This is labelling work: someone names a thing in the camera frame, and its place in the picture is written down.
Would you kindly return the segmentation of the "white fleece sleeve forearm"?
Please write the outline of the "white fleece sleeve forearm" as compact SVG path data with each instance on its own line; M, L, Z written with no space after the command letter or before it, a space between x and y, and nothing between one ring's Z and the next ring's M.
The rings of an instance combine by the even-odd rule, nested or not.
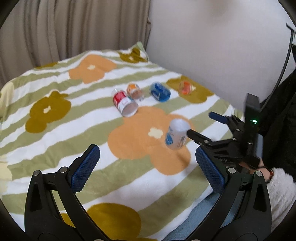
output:
M273 168L273 176L267 183L271 205L271 231L286 217L295 202L296 185L293 177L282 168Z

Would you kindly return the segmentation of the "person's right hand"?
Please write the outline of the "person's right hand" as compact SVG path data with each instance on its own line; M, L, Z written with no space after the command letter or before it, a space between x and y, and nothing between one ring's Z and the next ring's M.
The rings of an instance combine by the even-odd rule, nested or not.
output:
M273 172L272 171L269 171L264 163L263 163L263 160L261 159L260 162L259 162L259 165L257 167L257 169L251 169L245 162L240 162L239 163L240 166L242 166L243 168L247 169L247 172L249 174L254 174L256 171L260 171L263 176L264 176L264 179L265 181L267 182L268 180L270 180L273 176Z

